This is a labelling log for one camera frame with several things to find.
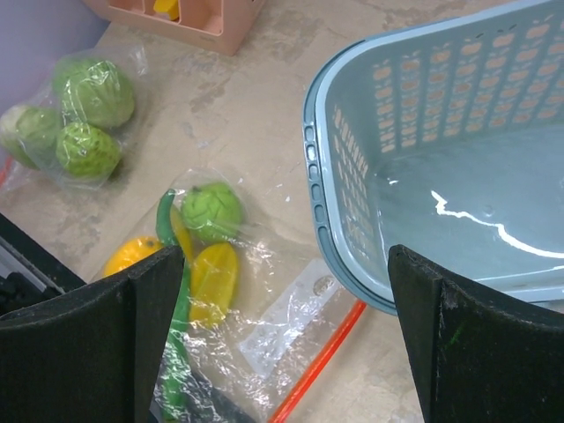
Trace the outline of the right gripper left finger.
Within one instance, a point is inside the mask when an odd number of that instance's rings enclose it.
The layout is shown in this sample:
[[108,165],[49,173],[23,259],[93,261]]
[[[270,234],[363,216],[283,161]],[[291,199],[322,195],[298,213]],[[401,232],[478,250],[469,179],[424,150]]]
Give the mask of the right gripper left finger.
[[146,422],[183,254],[128,269],[1,319],[3,422]]

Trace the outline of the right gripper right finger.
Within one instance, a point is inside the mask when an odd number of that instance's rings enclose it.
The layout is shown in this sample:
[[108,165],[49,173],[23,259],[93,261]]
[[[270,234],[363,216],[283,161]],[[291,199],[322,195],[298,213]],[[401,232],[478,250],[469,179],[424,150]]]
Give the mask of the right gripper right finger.
[[403,245],[388,272],[426,422],[561,422],[563,315]]

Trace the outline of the orange mango toy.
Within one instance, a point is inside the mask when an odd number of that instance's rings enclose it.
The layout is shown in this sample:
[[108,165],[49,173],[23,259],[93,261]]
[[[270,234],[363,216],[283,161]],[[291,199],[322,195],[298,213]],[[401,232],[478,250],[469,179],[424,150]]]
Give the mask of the orange mango toy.
[[154,236],[140,236],[126,241],[106,262],[102,276],[114,275],[140,262],[164,247]]

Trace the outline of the yellow star fruit toy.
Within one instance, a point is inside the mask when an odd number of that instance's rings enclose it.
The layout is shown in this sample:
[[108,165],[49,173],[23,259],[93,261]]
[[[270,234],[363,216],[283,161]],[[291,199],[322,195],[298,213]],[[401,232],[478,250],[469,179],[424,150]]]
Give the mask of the yellow star fruit toy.
[[229,242],[205,248],[192,264],[189,321],[205,328],[221,323],[237,287],[240,265]]

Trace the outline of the yellow banana toy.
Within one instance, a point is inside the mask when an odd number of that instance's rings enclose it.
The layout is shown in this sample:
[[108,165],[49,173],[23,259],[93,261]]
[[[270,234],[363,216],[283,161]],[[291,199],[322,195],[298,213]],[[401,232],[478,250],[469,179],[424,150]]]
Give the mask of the yellow banana toy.
[[194,255],[189,230],[184,225],[182,215],[175,205],[171,206],[170,219],[174,236],[181,246],[186,259],[189,263],[192,263]]

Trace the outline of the clear orange-zip bag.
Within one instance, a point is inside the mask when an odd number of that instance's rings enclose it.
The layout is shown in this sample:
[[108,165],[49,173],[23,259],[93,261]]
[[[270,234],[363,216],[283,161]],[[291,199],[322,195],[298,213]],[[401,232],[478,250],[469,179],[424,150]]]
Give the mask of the clear orange-zip bag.
[[205,248],[221,242],[201,242],[187,228],[194,256],[192,263],[184,256],[150,418],[291,422],[297,404],[358,322],[364,306],[336,281],[314,247],[279,234],[241,182],[216,170],[190,169],[175,179],[123,244],[154,236],[164,247],[181,248],[171,226],[171,206],[181,212],[188,191],[210,182],[227,183],[241,200],[239,233],[231,241],[221,241],[231,243],[237,253],[237,287],[221,323],[205,328],[189,321],[192,264]]
[[1,189],[35,176],[69,188],[103,186],[137,142],[149,76],[140,43],[62,57],[29,100],[1,116]]

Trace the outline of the green chayote toy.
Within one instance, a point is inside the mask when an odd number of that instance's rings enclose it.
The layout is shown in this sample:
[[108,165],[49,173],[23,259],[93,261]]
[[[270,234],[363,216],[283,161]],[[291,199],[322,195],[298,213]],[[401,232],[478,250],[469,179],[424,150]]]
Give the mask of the green chayote toy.
[[182,200],[186,227],[205,243],[231,241],[243,221],[241,200],[225,182],[192,187]]

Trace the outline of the green custard apple toy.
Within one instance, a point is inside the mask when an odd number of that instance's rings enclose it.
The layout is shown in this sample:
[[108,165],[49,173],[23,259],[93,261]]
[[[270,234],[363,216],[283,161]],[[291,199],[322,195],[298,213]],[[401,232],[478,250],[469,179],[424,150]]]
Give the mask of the green custard apple toy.
[[71,122],[56,138],[56,158],[71,176],[109,176],[122,157],[120,145],[104,130],[86,122]]

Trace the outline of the light blue plastic basket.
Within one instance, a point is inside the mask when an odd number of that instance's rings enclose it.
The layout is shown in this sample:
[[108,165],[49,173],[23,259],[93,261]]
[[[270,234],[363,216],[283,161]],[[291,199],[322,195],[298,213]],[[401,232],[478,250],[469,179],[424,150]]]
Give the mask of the light blue plastic basket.
[[562,310],[562,2],[355,42],[313,79],[302,128],[316,238],[358,299],[395,313],[401,244]]

